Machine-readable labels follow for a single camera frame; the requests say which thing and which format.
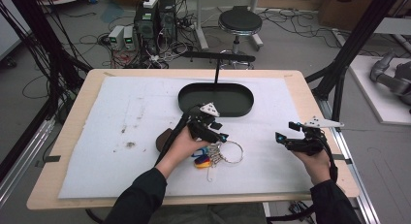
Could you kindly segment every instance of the person's left hand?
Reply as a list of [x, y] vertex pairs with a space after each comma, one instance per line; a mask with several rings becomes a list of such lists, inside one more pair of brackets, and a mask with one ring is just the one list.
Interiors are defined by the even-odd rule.
[[156, 168], [167, 178], [181, 161], [192, 155], [197, 149], [206, 145], [209, 145], [206, 141], [193, 140], [186, 126], [175, 138], [169, 151], [157, 164]]

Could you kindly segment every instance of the black oval tray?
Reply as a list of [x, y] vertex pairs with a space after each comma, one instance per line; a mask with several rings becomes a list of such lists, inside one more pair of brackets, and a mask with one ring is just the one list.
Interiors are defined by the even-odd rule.
[[178, 93], [178, 105], [183, 112], [211, 102], [220, 116], [239, 117], [251, 111], [254, 96], [247, 87], [237, 83], [191, 83]]

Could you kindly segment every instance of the black sleeve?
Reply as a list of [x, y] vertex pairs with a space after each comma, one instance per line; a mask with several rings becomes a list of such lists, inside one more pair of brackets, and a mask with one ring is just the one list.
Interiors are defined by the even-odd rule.
[[118, 197], [103, 223], [148, 223], [152, 213], [163, 204], [166, 186], [166, 179], [156, 168], [141, 174]]
[[315, 185], [311, 188], [311, 198], [318, 224], [361, 224], [350, 201], [334, 181], [327, 180]]

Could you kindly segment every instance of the white paper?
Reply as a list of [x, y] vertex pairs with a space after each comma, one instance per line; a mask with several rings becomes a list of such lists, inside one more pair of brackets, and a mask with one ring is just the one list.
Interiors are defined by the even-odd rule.
[[[59, 198], [118, 197], [140, 174], [151, 169], [159, 155], [156, 138], [174, 128], [182, 112], [179, 90], [192, 82], [212, 79], [106, 78], [86, 120], [70, 160]], [[242, 117], [218, 117], [222, 133], [240, 144], [239, 164], [220, 162], [213, 182], [207, 169], [182, 162], [168, 179], [166, 196], [307, 192], [311, 187], [302, 163], [275, 132], [289, 138], [303, 134], [288, 128], [301, 121], [283, 79], [221, 79], [248, 87], [254, 106]]]

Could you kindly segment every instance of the person's right hand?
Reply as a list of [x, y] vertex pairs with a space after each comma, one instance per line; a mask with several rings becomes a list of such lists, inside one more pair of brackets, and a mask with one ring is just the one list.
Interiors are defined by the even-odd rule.
[[314, 185], [324, 182], [330, 178], [330, 158], [323, 149], [321, 152], [308, 156], [303, 152], [292, 151], [304, 164], [305, 169], [311, 176]]

